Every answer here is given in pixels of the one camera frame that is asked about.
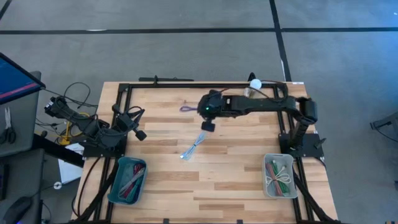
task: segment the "teal bin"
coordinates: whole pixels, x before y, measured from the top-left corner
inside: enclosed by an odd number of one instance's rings
[[[108,200],[113,203],[132,205],[138,202],[144,191],[144,184],[148,173],[147,164],[142,159],[130,157],[122,157],[118,160],[118,163],[118,172],[116,173],[111,193],[108,194]],[[145,168],[144,174],[134,182],[134,186],[128,191],[130,193],[125,197],[126,195],[120,194],[120,191],[134,177],[134,168],[136,166]]]

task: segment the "monitor screen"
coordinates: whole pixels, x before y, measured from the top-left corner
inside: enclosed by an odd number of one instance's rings
[[[0,57],[0,104],[39,91],[40,81],[35,81],[31,74],[17,68],[8,58]]]

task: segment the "wooden table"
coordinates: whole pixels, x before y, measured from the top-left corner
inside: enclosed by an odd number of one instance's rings
[[[109,123],[118,85],[118,82],[104,83],[99,101],[99,118]],[[307,96],[303,83],[287,85],[289,95]],[[263,91],[274,96],[272,90]],[[276,200],[262,191],[261,161],[267,153],[280,152],[276,112],[251,113],[236,119],[217,118],[215,132],[207,135],[192,158],[189,161],[180,158],[200,134],[203,120],[196,111],[181,113],[178,109],[184,104],[196,106],[205,93],[208,89],[133,90],[131,106],[146,110],[140,128],[147,138],[140,142],[131,132],[126,156],[145,160],[148,176],[139,202],[114,205],[113,223],[161,223],[163,218],[169,218],[171,223],[236,223],[237,219],[244,223],[295,223],[291,200]],[[243,89],[233,89],[223,94],[242,93]],[[287,118],[284,120],[289,130]],[[85,162],[81,180],[94,160]],[[97,163],[88,179],[82,210],[98,192],[103,161]],[[329,216],[337,218],[325,168],[315,159],[304,158],[303,163],[309,191]],[[302,195],[299,193],[298,197],[303,219],[306,219]],[[105,217],[107,204],[105,196],[101,218]]]

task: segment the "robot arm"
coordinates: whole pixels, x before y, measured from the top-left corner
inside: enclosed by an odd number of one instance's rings
[[[239,95],[223,96],[220,91],[210,90],[204,95],[198,104],[198,113],[205,120],[202,122],[202,130],[213,132],[215,125],[211,121],[217,117],[236,118],[260,111],[285,111],[297,120],[297,125],[290,132],[290,146],[302,145],[303,135],[311,124],[317,122],[317,105],[310,98],[258,98],[252,99]]]
[[[115,125],[109,128],[109,124],[103,120],[96,119],[95,116],[86,117],[73,111],[67,105],[64,97],[51,97],[51,101],[44,108],[45,113],[50,116],[67,119],[78,127],[82,133],[88,137],[87,144],[103,149],[115,147],[128,132],[134,131],[136,137],[142,141],[146,134],[138,129],[139,120],[144,109],[133,113],[122,113],[117,105],[112,106],[112,110],[117,114]]]

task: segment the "computer mouse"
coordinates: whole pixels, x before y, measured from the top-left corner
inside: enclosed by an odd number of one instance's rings
[[[32,205],[30,197],[20,197],[6,211],[1,224],[16,224]]]

